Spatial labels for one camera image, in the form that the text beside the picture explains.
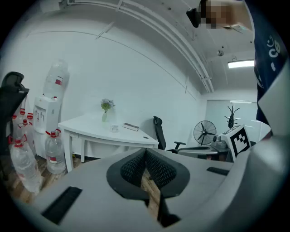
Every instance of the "chair armrest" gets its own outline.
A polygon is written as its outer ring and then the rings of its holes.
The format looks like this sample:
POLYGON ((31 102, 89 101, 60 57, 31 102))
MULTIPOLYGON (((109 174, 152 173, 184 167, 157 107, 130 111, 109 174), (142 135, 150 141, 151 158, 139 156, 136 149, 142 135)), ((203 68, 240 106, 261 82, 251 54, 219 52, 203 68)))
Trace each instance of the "chair armrest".
POLYGON ((186 143, 182 143, 182 142, 174 142, 176 143, 176 147, 175 147, 175 150, 177 150, 179 148, 179 145, 182 144, 182 145, 186 145, 186 143))

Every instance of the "fluorescent light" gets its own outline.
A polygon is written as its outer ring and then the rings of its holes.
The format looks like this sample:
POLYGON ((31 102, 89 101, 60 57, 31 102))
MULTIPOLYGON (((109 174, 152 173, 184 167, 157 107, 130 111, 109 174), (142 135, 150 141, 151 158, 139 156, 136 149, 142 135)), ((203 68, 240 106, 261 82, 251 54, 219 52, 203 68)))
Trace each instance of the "fluorescent light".
POLYGON ((241 103, 241 104, 251 104, 251 101, 236 101, 236 100, 230 100, 231 103, 241 103))
POLYGON ((228 68, 253 67, 254 60, 241 60, 228 62, 228 68))

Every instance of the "black slot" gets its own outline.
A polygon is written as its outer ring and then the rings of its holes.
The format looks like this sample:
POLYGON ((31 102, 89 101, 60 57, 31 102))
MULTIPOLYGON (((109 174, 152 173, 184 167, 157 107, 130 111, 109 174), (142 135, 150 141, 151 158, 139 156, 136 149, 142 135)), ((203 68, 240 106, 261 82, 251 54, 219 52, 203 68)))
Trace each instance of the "black slot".
POLYGON ((229 170, 219 169, 219 168, 214 168, 214 167, 209 167, 207 169, 207 171, 213 172, 213 173, 217 173, 217 174, 220 174, 220 175, 224 175, 224 176, 227 176, 227 174, 229 173, 229 170))
POLYGON ((69 208, 82 192, 77 187, 68 187, 43 213, 42 215, 55 224, 63 219, 69 208))

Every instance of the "table leg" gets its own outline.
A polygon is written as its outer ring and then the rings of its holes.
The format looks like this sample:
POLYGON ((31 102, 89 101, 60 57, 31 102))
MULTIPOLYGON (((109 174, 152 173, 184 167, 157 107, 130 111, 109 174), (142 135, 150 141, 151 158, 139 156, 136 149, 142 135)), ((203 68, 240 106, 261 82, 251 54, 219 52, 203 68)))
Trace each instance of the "table leg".
POLYGON ((71 170, 73 170, 72 138, 69 134, 69 131, 67 130, 64 130, 63 135, 65 162, 67 164, 68 172, 70 172, 71 170))
POLYGON ((85 162, 85 145, 86 145, 86 140, 82 139, 81 161, 83 163, 85 162))

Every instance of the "white table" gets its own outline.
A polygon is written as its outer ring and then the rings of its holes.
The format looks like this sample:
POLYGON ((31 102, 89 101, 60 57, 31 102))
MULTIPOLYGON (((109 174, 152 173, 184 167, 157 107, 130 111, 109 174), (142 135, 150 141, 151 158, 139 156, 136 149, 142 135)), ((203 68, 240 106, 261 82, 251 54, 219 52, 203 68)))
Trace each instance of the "white table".
POLYGON ((72 137, 82 140, 81 161, 85 161, 86 141, 96 143, 118 145, 126 147, 157 148, 159 142, 141 131, 129 130, 119 126, 119 132, 110 132, 109 123, 101 122, 93 114, 85 114, 58 124, 62 129, 64 141, 64 153, 68 172, 73 169, 72 137))

